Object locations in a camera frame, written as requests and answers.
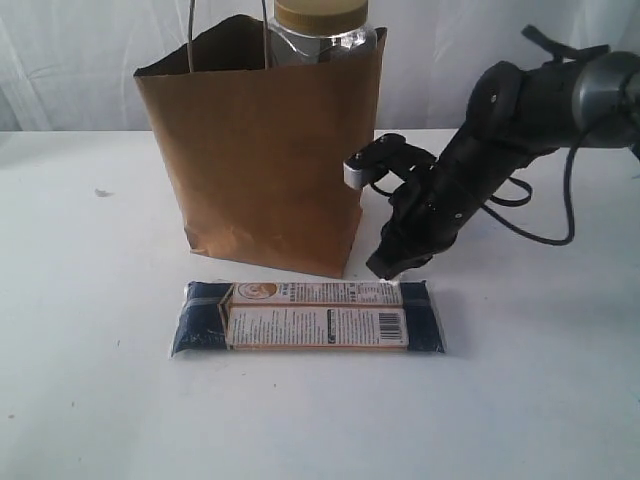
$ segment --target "paper bag handle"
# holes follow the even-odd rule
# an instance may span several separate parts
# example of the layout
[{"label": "paper bag handle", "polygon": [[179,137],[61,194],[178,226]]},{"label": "paper bag handle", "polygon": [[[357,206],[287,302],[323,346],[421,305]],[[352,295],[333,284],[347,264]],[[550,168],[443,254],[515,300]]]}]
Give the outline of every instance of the paper bag handle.
[{"label": "paper bag handle", "polygon": [[[193,66],[193,18],[196,12],[196,0],[189,1],[189,32],[187,34],[187,61],[189,62],[189,73],[195,72]],[[269,26],[267,24],[267,0],[262,0],[262,43],[264,46],[264,68],[268,70],[271,59],[271,45],[269,38]]]}]

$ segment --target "product label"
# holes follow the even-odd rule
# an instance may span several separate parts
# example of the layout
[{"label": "product label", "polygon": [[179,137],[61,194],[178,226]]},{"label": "product label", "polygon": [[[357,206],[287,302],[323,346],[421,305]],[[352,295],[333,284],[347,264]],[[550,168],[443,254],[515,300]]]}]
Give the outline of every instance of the product label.
[{"label": "product label", "polygon": [[233,305],[402,305],[397,285],[384,283],[241,283]]},{"label": "product label", "polygon": [[235,348],[406,347],[402,308],[231,308],[227,343]]}]

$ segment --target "barcode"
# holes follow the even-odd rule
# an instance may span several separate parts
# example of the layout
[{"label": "barcode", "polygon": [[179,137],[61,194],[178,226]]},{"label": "barcode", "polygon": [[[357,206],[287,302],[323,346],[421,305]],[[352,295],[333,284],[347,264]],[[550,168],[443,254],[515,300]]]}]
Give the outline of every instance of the barcode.
[{"label": "barcode", "polygon": [[402,340],[400,315],[397,313],[379,313],[380,338],[382,340]]}]

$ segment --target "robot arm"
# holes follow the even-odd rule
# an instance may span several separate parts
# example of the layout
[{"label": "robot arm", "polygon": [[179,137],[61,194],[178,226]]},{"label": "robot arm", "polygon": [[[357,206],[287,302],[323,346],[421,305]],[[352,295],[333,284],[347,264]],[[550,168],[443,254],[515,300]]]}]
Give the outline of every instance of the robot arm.
[{"label": "robot arm", "polygon": [[[378,277],[394,278],[448,249],[479,208],[528,238],[566,245],[574,235],[569,185],[575,151],[640,143],[640,57],[611,53],[607,46],[575,50],[533,27],[523,34],[553,60],[529,72],[508,62],[487,70],[473,90],[465,123],[438,159],[390,134],[345,162],[345,182],[355,189],[370,184],[384,194],[375,183],[389,172],[404,181],[389,195],[393,215],[367,262]],[[561,147],[571,147],[566,239],[528,234],[484,206],[516,169]]]}]

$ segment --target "plastic packaging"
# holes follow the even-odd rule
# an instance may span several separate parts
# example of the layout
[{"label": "plastic packaging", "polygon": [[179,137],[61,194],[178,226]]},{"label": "plastic packaging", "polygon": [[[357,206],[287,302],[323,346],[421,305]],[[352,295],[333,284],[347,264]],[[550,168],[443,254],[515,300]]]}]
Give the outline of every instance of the plastic packaging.
[{"label": "plastic packaging", "polygon": [[183,350],[444,352],[426,284],[190,283]]},{"label": "plastic packaging", "polygon": [[368,0],[275,0],[270,20],[275,65],[310,65],[375,50]]}]

